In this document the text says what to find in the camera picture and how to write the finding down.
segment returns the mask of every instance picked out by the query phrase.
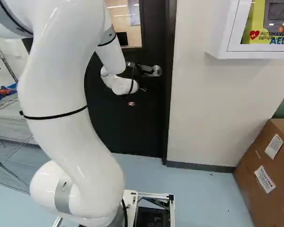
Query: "black door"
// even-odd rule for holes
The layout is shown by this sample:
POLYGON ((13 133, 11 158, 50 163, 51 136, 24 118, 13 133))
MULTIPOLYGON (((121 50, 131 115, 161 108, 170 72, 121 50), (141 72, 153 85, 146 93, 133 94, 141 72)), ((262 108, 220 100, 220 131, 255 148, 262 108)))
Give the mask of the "black door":
MULTIPOLYGON (((126 61, 166 68, 166 3, 140 0, 142 47, 123 49, 126 61)), ((159 78, 141 78, 135 74, 141 89, 136 94, 119 97, 103 83, 99 75, 101 67, 94 54, 85 75, 89 115, 99 137, 115 153, 162 157, 166 72, 159 78)))

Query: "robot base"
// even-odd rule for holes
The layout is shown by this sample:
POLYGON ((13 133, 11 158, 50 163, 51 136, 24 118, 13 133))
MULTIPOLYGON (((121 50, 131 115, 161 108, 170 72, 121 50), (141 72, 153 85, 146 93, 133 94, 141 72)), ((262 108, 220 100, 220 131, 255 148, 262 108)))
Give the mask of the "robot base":
MULTIPOLYGON (((175 200, 173 194, 141 193, 125 190, 128 227, 175 227, 175 200)), ((57 218, 53 227, 70 227, 57 218)))

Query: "red heart logo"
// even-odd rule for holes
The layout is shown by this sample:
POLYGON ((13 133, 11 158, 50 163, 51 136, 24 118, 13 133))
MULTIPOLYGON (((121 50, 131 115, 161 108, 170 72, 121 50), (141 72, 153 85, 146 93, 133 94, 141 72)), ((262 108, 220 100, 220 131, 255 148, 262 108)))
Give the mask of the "red heart logo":
POLYGON ((257 36, 260 34, 260 31, 251 31, 250 32, 250 38, 252 39, 252 40, 254 40, 255 38, 257 38, 257 36))

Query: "door lever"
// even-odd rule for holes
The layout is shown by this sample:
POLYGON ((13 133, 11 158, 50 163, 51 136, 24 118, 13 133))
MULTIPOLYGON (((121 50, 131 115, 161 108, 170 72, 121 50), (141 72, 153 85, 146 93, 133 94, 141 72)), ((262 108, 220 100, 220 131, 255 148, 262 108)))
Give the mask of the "door lever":
POLYGON ((159 65, 148 66, 148 65, 141 65, 138 63, 133 63, 130 61, 126 62, 126 65, 130 68, 137 67, 140 72, 142 73, 143 77, 160 77, 162 76, 162 68, 159 65))

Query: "cardboard box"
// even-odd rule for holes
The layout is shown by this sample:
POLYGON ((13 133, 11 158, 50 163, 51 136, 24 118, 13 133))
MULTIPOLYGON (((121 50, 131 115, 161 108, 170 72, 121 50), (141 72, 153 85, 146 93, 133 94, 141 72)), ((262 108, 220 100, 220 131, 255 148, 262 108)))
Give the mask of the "cardboard box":
POLYGON ((284 119, 267 122, 234 176, 255 226, 284 227, 284 119))

